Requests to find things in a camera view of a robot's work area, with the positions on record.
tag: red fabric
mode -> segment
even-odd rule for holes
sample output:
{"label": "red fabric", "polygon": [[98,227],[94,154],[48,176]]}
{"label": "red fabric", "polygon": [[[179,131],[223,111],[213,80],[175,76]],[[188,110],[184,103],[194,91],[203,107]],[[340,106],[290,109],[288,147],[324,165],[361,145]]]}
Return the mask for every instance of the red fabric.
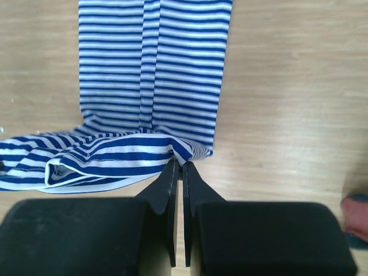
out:
{"label": "red fabric", "polygon": [[345,198],[341,202],[341,209],[346,219],[344,232],[368,242],[368,202]]}

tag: fabric fold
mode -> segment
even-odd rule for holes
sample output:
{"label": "fabric fold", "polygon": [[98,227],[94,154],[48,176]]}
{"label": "fabric fold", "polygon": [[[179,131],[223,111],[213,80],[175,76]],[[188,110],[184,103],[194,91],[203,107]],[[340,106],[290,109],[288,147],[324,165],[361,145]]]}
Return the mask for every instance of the fabric fold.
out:
{"label": "fabric fold", "polygon": [[213,153],[232,0],[79,0],[84,123],[0,141],[0,190],[118,189]]}

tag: red object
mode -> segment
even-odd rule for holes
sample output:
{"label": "red object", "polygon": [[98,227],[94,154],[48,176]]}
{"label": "red object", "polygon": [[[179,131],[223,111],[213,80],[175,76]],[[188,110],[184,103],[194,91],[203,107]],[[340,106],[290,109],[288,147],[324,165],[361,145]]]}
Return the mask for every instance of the red object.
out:
{"label": "red object", "polygon": [[341,202],[345,216],[344,232],[368,242],[368,202],[345,198]]}

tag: blue and white striped fabric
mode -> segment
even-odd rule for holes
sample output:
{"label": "blue and white striped fabric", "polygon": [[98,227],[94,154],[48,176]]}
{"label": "blue and white striped fabric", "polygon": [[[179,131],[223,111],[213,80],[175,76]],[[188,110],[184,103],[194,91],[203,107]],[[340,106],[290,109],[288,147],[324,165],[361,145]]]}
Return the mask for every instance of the blue and white striped fabric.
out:
{"label": "blue and white striped fabric", "polygon": [[2,190],[118,189],[213,152],[232,0],[80,0],[69,132],[0,142]]}

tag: wooden floor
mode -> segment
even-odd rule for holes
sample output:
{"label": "wooden floor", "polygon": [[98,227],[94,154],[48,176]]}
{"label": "wooden floor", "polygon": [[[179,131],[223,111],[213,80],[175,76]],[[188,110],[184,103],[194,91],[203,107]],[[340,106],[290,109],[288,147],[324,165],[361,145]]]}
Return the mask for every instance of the wooden floor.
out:
{"label": "wooden floor", "polygon": [[[368,190],[368,3],[234,1],[215,152],[196,166],[226,199],[322,202],[342,221],[340,200]],[[82,122],[77,8],[0,0],[0,139]],[[0,193],[0,218],[37,197],[51,195]],[[189,275],[178,233],[173,275]],[[354,255],[368,275],[368,252]]]}

